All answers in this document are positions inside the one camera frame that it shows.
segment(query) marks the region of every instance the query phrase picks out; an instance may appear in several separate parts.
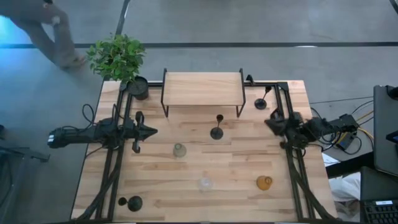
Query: green leaves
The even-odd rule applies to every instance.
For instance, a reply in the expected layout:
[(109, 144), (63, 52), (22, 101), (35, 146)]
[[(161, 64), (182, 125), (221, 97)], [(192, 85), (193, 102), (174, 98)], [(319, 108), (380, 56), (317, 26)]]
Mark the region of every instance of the green leaves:
[(144, 63), (144, 54), (144, 46), (127, 35), (99, 40), (87, 51), (92, 71), (124, 83), (134, 80), (139, 74), (139, 67)]

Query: yellow cable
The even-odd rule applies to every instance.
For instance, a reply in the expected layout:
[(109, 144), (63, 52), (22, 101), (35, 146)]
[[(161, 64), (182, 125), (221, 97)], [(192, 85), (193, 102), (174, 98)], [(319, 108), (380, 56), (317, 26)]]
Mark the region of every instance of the yellow cable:
[(370, 111), (369, 113), (365, 114), (364, 116), (362, 116), (362, 117), (358, 118), (356, 121), (359, 121), (360, 119), (363, 119), (363, 118), (365, 118), (367, 115), (369, 115), (369, 114), (371, 114), (371, 113), (373, 113), (373, 111)]
[(347, 134), (348, 134), (348, 133), (342, 134), (342, 135), (340, 136), (340, 138), (338, 139), (338, 142), (337, 142), (337, 143), (340, 143), (340, 142), (344, 139), (344, 137), (345, 137)]
[(374, 139), (373, 135), (371, 135), (371, 133), (369, 133), (367, 130), (363, 128), (358, 128), (358, 130), (362, 131), (363, 133), (367, 134), (370, 138)]

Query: shoe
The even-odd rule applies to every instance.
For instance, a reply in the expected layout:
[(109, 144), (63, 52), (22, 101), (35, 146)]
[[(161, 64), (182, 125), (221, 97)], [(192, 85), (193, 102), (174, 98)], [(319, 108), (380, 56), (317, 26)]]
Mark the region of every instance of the shoe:
[(86, 62), (87, 62), (86, 56), (77, 57), (69, 65), (62, 67), (62, 69), (69, 70), (74, 68), (80, 68)]

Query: potted plant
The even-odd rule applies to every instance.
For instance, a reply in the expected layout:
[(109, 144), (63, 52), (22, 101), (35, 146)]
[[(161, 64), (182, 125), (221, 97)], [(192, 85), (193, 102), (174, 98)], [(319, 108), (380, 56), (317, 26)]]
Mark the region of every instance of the potted plant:
[(127, 35), (116, 35), (115, 38), (97, 41), (87, 51), (90, 69), (103, 78), (120, 80), (121, 88), (137, 100), (148, 98), (148, 81), (139, 76), (139, 67), (144, 63), (144, 46)]

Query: black cable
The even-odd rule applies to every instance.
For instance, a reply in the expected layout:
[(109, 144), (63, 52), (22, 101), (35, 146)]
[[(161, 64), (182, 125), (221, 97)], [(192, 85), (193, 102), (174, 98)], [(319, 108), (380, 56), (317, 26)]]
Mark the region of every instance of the black cable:
[[(87, 115), (86, 115), (86, 113), (85, 113), (85, 108), (86, 108), (86, 106), (88, 106), (89, 109), (90, 109), (90, 111), (91, 111), (91, 117), (92, 117), (91, 120), (87, 118)], [(112, 107), (112, 120), (111, 120), (111, 122), (109, 122), (109, 123), (106, 124), (106, 125), (111, 125), (111, 124), (113, 123), (113, 121), (114, 121), (114, 116), (115, 116), (115, 110), (116, 110), (116, 115), (118, 115), (121, 119), (124, 119), (124, 118), (120, 115), (120, 112), (119, 112), (119, 110), (118, 110), (116, 104), (113, 104), (113, 107)], [(89, 122), (89, 124), (88, 124), (87, 127), (85, 127), (85, 128), (83, 128), (82, 130), (78, 131), (77, 134), (86, 131), (86, 130), (89, 129), (92, 125), (97, 124), (97, 123), (94, 122), (94, 120), (95, 120), (94, 109), (93, 109), (93, 107), (92, 107), (91, 105), (89, 105), (88, 103), (84, 104), (83, 107), (81, 108), (81, 113), (83, 114), (84, 119), (85, 119), (86, 121)], [(76, 127), (70, 126), (70, 125), (68, 125), (68, 126), (63, 126), (63, 127), (62, 127), (62, 129), (65, 129), (65, 128), (72, 128), (72, 129), (79, 130), (79, 128), (76, 128)]]
[(9, 178), (10, 178), (10, 186), (8, 187), (8, 190), (7, 190), (6, 194), (5, 194), (5, 196), (0, 201), (0, 208), (3, 206), (4, 202), (8, 198), (8, 196), (9, 196), (9, 194), (11, 192), (11, 189), (12, 189), (12, 185), (13, 185), (10, 160), (7, 157), (6, 157), (6, 163), (7, 163), (7, 166), (8, 166), (8, 172), (9, 172)]
[(323, 161), (323, 163), (324, 164), (336, 164), (336, 163), (339, 163), (340, 161), (338, 161), (338, 162), (325, 162), (325, 161)]
[(358, 149), (357, 149), (355, 152), (347, 152), (347, 151), (342, 150), (345, 154), (351, 155), (351, 156), (352, 156), (352, 155), (357, 154), (357, 153), (359, 152), (359, 150), (361, 150), (361, 148), (362, 148), (362, 140), (361, 140), (361, 138), (359, 138), (358, 136), (355, 136), (355, 138), (359, 140), (359, 147), (358, 147)]
[(90, 152), (89, 154), (87, 154), (87, 155), (85, 156), (85, 159), (87, 159), (87, 157), (88, 157), (89, 155), (91, 155), (92, 153), (94, 153), (94, 152), (96, 152), (96, 151), (98, 151), (98, 150), (100, 150), (100, 149), (102, 149), (102, 148), (104, 148), (104, 146), (101, 146), (101, 147), (95, 149), (94, 151)]
[(313, 110), (313, 111), (318, 115), (318, 117), (319, 117), (320, 119), (322, 119), (321, 115), (318, 113), (318, 111), (317, 111), (315, 108), (311, 108), (311, 110)]
[(362, 122), (362, 123), (361, 123), (361, 124), (359, 124), (359, 125), (362, 125), (362, 124), (364, 124), (364, 123), (367, 123), (368, 121), (370, 121), (370, 120), (372, 120), (372, 119), (373, 119), (373, 117), (371, 117), (371, 118), (367, 119), (366, 121)]
[(339, 133), (339, 135), (336, 138), (336, 140), (332, 144), (330, 144), (328, 147), (326, 147), (322, 152), (325, 152), (326, 150), (329, 150), (329, 149), (333, 148), (338, 143), (340, 138), (341, 138), (341, 133)]
[(362, 106), (364, 106), (364, 105), (366, 105), (366, 104), (368, 104), (368, 103), (371, 103), (371, 102), (373, 102), (373, 100), (369, 100), (368, 102), (365, 102), (365, 103), (361, 104), (359, 107), (357, 107), (357, 108), (351, 113), (351, 115), (352, 115), (353, 113), (357, 112), (357, 110), (359, 110)]
[(322, 144), (328, 144), (328, 143), (330, 143), (330, 144), (332, 144), (333, 143), (333, 141), (334, 140), (336, 140), (336, 133), (332, 133), (331, 134), (331, 136), (330, 136), (330, 139), (329, 140), (327, 140), (327, 139), (325, 139), (325, 137), (323, 137), (323, 134), (322, 134), (322, 132), (321, 132), (321, 138), (322, 138), (322, 140), (324, 140), (325, 142), (327, 142), (327, 143), (324, 143), (324, 142), (322, 142), (322, 141), (319, 141), (320, 143), (322, 143)]

